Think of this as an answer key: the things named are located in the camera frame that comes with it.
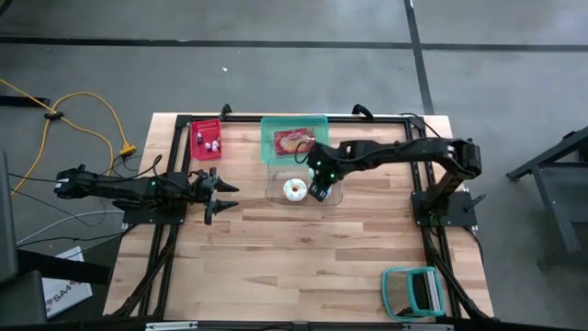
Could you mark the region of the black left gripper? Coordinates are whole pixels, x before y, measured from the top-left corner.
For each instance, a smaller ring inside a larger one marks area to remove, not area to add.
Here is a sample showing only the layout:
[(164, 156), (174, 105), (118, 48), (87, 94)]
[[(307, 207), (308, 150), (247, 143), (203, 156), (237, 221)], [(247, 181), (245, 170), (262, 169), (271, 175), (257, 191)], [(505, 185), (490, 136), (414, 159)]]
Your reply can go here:
[(190, 204), (201, 203), (205, 206), (204, 223), (206, 225), (212, 225), (212, 217), (218, 212), (239, 205), (237, 201), (216, 200), (215, 189), (218, 192), (238, 192), (240, 190), (217, 177), (216, 167), (212, 167), (208, 172), (204, 170), (191, 172), (191, 175), (197, 175), (197, 178), (189, 187), (188, 202)]

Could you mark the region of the red snack packet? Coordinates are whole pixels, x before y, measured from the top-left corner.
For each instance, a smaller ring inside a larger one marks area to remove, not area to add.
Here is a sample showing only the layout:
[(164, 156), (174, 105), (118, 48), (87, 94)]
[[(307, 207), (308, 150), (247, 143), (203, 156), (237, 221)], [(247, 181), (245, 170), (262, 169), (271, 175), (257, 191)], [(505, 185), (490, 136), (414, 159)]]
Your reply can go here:
[(275, 131), (274, 148), (278, 155), (306, 153), (316, 142), (313, 130), (301, 128), (288, 131)]

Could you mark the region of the white frosted donut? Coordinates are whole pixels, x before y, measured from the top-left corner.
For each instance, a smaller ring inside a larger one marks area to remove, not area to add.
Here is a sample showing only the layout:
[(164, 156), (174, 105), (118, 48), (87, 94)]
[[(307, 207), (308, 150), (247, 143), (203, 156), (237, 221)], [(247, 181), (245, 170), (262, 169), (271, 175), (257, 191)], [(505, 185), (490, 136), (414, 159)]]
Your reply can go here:
[(307, 196), (308, 189), (305, 182), (299, 178), (287, 180), (283, 185), (283, 194), (290, 202), (300, 202)]

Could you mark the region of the clear plastic bin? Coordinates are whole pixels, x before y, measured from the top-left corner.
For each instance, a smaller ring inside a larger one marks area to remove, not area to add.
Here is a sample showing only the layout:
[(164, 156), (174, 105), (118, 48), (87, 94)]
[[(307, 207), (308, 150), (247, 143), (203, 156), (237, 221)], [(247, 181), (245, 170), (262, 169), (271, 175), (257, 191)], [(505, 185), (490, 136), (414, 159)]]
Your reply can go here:
[(267, 165), (267, 185), (266, 199), (273, 204), (283, 207), (294, 208), (298, 206), (330, 208), (338, 205), (344, 197), (344, 186), (342, 182), (337, 182), (332, 187), (332, 193), (329, 199), (319, 202), (314, 199), (309, 192), (304, 200), (300, 202), (290, 202), (283, 194), (284, 183), (292, 178), (303, 180), (309, 189), (312, 180), (309, 179), (308, 167), (305, 164), (297, 164), (293, 158), (271, 158)]

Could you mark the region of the red plastic basket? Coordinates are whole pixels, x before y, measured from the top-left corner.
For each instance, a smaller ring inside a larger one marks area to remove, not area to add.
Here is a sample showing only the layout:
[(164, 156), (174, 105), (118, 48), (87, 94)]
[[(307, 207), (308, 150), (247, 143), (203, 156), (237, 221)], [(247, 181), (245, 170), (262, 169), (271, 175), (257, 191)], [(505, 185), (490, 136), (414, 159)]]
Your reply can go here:
[[(201, 132), (203, 142), (197, 143), (197, 133)], [(190, 156), (199, 161), (216, 160), (221, 158), (221, 153), (212, 151), (212, 142), (221, 143), (221, 122), (219, 120), (200, 120), (189, 125)], [(205, 148), (205, 143), (211, 144), (210, 151)]]

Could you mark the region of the green translucent plastic bin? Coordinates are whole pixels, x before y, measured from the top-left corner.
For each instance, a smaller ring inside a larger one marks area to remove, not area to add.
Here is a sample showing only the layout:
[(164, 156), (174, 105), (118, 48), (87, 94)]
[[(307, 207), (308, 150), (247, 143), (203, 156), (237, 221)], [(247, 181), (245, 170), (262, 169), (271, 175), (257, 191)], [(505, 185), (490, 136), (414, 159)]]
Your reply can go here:
[(301, 161), (307, 154), (296, 153), (278, 155), (274, 148), (273, 134), (275, 131), (288, 131), (301, 128), (309, 128), (316, 136), (315, 143), (329, 143), (328, 119), (323, 115), (312, 116), (286, 116), (286, 117), (263, 117), (261, 120), (261, 158), (267, 164), (271, 158), (293, 158), (294, 161)]

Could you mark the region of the green mesh pencil holder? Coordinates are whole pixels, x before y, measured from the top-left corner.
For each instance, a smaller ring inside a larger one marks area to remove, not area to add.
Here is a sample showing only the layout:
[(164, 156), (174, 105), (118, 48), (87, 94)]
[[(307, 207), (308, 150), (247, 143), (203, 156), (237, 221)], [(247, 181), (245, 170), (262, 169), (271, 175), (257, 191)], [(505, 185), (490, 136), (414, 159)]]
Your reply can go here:
[(386, 313), (397, 321), (446, 314), (442, 286), (433, 267), (385, 269), (381, 275), (381, 295)]

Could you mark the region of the white cardboard box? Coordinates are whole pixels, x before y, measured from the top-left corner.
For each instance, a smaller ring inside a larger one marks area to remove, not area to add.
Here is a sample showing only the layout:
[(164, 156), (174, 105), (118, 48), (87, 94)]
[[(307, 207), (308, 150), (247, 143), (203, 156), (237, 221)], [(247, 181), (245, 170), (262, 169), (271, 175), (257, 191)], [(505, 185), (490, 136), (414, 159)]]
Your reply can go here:
[(43, 278), (42, 289), (48, 319), (93, 296), (89, 283), (80, 283), (74, 280)]

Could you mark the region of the black workstation stand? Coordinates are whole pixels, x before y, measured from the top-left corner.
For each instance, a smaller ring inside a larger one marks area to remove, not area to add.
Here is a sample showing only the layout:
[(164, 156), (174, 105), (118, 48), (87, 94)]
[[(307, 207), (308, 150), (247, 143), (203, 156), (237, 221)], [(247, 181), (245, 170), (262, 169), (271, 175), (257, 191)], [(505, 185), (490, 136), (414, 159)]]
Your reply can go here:
[(107, 284), (110, 269), (17, 248), (6, 153), (0, 150), (0, 326), (47, 322), (42, 279)]

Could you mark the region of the black side table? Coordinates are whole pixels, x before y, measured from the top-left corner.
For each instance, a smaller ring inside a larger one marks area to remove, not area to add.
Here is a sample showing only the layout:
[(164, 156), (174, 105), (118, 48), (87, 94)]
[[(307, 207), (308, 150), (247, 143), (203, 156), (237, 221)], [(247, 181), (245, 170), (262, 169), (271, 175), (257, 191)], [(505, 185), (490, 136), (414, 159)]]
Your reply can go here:
[(546, 212), (557, 225), (565, 252), (560, 258), (588, 257), (574, 227), (588, 225), (588, 126), (508, 172), (511, 181), (535, 179)]

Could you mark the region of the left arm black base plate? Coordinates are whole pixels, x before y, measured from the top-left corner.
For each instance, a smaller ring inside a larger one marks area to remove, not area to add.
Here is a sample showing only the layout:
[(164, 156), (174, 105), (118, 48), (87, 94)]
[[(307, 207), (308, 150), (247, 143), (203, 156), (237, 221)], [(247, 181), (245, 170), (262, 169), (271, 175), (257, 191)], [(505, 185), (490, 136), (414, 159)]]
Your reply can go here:
[(122, 210), (124, 223), (179, 225), (186, 218), (187, 205), (184, 202), (169, 202), (157, 206), (126, 207)]

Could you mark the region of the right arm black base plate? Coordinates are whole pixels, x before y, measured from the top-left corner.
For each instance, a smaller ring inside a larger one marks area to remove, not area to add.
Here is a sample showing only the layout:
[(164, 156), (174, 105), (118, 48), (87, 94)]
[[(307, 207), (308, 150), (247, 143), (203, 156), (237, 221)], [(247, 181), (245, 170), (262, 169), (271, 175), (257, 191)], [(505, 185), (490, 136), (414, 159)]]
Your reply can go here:
[(411, 195), (414, 222), (421, 227), (477, 226), (474, 201), (467, 191), (430, 200), (424, 191)]

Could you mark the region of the silver frame bracket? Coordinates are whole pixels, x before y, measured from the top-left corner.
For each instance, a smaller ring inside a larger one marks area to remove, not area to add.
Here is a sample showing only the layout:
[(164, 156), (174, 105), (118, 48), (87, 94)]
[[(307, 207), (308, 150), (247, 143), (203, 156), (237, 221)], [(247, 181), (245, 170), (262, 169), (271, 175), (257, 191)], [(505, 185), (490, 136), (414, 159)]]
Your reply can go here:
[(401, 325), (402, 331), (455, 331), (452, 325), (432, 323), (405, 323)]
[(182, 321), (149, 323), (145, 326), (144, 331), (195, 331), (197, 329), (198, 322)]

